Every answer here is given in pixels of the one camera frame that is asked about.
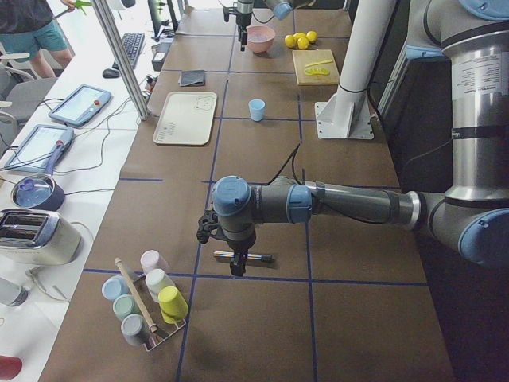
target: white tray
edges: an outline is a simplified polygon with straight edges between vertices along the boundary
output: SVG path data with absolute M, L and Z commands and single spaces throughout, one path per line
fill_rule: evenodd
M 158 145 L 203 146 L 210 139 L 217 94 L 171 92 L 153 133 Z

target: silver toaster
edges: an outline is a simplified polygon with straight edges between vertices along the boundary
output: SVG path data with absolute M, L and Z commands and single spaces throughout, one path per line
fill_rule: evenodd
M 58 212 L 35 209 L 0 212 L 0 254 L 18 263 L 69 263 L 80 241 L 80 233 Z

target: blue framed tablet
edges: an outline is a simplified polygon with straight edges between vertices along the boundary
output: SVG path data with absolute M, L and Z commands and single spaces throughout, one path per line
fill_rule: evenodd
M 49 157 L 56 149 L 57 141 L 64 143 L 62 150 L 64 151 L 71 145 L 73 137 L 72 127 L 36 125 L 7 161 L 4 168 L 29 173 L 44 173 Z
M 81 85 L 49 113 L 49 117 L 74 127 L 81 127 L 111 99 L 107 90 Z

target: teal shorts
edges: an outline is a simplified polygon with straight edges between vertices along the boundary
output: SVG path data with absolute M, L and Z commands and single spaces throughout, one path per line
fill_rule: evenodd
M 34 32 L 0 34 L 0 42 L 6 53 L 30 54 L 30 57 L 17 60 L 18 62 L 32 60 L 41 49 L 59 51 L 67 48 L 62 32 L 54 21 Z

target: pink bowl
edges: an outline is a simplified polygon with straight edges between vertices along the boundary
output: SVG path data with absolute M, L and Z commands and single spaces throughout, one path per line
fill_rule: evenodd
M 247 27 L 247 47 L 253 53 L 266 52 L 274 43 L 276 33 L 266 25 L 252 25 Z

